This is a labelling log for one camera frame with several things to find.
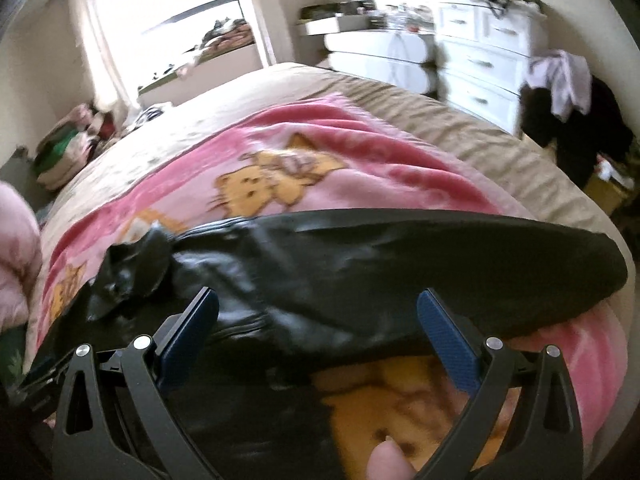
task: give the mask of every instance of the window frame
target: window frame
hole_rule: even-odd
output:
[[[190,18],[191,16],[195,16],[196,14],[204,12],[205,10],[214,9],[215,7],[220,7],[220,6],[223,6],[223,5],[226,5],[226,4],[230,4],[230,3],[233,3],[233,2],[238,2],[238,7],[240,7],[240,13],[242,14],[242,17],[244,18],[244,11],[242,10],[242,5],[240,4],[240,0],[213,0],[213,1],[207,2],[205,4],[201,4],[201,5],[197,6],[197,7],[193,7],[192,9],[188,9],[188,10],[184,10],[183,12],[179,12],[175,16],[172,16],[172,17],[164,20],[164,22],[158,23],[157,25],[154,25],[153,27],[148,28],[147,30],[144,30],[142,32],[142,36],[144,36],[145,34],[148,34],[150,32],[153,32],[154,30],[158,30],[158,28],[164,27],[165,25],[171,25],[172,23],[181,22],[182,20]]]

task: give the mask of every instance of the bed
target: bed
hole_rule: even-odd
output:
[[[247,74],[177,107],[123,139],[62,190],[42,232],[44,266],[31,298],[25,368],[33,361],[38,344],[49,261],[70,226],[207,140],[212,132],[275,105],[336,92],[399,130],[476,168],[513,196],[533,218],[602,232],[618,245],[626,261],[628,280],[607,303],[629,341],[628,372],[607,423],[587,450],[587,471],[592,471],[615,444],[640,398],[640,347],[631,337],[638,328],[636,271],[617,229],[558,168],[495,126],[393,86],[298,64]]]

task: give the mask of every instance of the chest of drawers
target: chest of drawers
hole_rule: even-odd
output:
[[[546,16],[517,2],[500,16],[484,0],[443,0],[436,44],[438,97],[517,134],[529,59],[548,48]]]

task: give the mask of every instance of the white box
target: white box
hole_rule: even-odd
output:
[[[369,28],[369,17],[357,14],[355,16],[335,16],[324,20],[313,20],[312,22],[298,25],[300,36],[317,36],[319,34],[335,34],[336,32],[346,32],[348,30],[364,30]]]

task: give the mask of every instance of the pink pillow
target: pink pillow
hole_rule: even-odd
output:
[[[28,297],[41,265],[36,217],[13,187],[0,182],[0,332],[29,319]]]

